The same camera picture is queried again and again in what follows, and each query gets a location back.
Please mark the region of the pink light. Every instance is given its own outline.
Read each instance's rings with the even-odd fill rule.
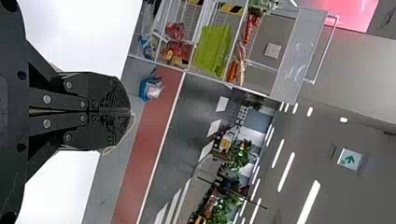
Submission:
[[[309,0],[307,7],[327,10],[333,15],[340,16],[338,27],[359,32],[367,32],[378,0]],[[333,25],[334,20],[327,20],[326,24]]]

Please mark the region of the white table surface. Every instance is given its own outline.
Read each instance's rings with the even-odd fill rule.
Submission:
[[[19,0],[27,39],[64,71],[121,77],[141,0]],[[18,224],[81,223],[97,152],[59,152],[26,184]]]
[[[142,0],[18,0],[27,39],[63,71],[120,77]]]

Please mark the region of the red package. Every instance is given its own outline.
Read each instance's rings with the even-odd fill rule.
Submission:
[[[166,24],[165,33],[169,35],[169,37],[177,42],[180,42],[184,35],[186,34],[186,26],[183,22],[175,23],[169,22]]]
[[[172,51],[172,57],[177,56],[180,59],[188,61],[192,52],[192,45],[183,42],[169,41],[166,45],[166,49],[163,51],[163,56],[167,60],[170,60],[170,50]]]
[[[253,14],[247,15],[247,27],[245,30],[244,44],[247,44],[249,42],[254,27],[259,27],[261,24],[262,17]]]

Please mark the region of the crosswalk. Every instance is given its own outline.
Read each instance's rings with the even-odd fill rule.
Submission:
[[[178,190],[178,192],[174,195],[172,202],[167,203],[160,210],[160,212],[158,212],[157,216],[155,217],[154,224],[177,224],[177,220],[180,216],[183,202],[189,190],[190,183],[191,179],[186,182],[183,188]]]
[[[225,111],[229,99],[223,96],[220,96],[219,103],[216,108],[216,112]],[[221,119],[212,122],[210,125],[208,136],[217,132],[219,130],[219,126],[221,124]],[[212,149],[214,141],[210,142],[206,145],[202,152],[200,159],[201,161]],[[183,188],[179,189],[178,192],[174,195],[172,202],[167,203],[163,206],[163,208],[158,212],[157,216],[155,217],[154,224],[177,224],[178,217],[180,216],[182,206],[186,195],[188,193],[188,189],[191,183],[191,179],[189,179]]]

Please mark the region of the blue object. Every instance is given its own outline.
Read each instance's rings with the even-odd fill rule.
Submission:
[[[163,79],[155,75],[156,71],[157,70],[154,69],[151,72],[151,76],[143,79],[140,83],[139,97],[142,98],[143,102],[148,102],[150,99],[158,98],[163,91]]]

